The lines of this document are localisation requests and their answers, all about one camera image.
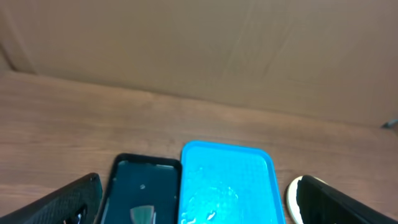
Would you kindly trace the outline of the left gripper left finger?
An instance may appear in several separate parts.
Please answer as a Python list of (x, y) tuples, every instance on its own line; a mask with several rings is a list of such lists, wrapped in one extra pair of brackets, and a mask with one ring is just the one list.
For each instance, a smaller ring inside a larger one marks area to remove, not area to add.
[(3, 224), (93, 223), (103, 189), (97, 173), (78, 180), (1, 217)]

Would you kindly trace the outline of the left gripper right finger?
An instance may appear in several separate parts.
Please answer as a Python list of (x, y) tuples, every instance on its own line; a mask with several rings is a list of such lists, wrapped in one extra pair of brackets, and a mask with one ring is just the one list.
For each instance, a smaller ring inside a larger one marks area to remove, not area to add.
[(296, 181), (295, 221), (304, 224), (397, 224), (396, 220), (310, 175)]

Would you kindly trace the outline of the yellow-green plate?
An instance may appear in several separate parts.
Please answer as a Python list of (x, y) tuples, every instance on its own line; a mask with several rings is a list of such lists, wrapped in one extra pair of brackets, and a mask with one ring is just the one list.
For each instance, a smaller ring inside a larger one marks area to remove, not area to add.
[(285, 191), (285, 204), (288, 213), (295, 224), (304, 224), (303, 218), (300, 214), (299, 205), (297, 202), (297, 189), (299, 186), (299, 181), (303, 179), (303, 176), (295, 178), (288, 185)]

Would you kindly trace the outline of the green and tan sponge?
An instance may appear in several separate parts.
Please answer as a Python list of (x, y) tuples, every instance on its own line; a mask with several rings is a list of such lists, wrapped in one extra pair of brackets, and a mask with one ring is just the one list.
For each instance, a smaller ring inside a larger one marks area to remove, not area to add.
[(143, 205), (130, 209), (132, 224), (155, 224), (156, 212), (153, 205)]

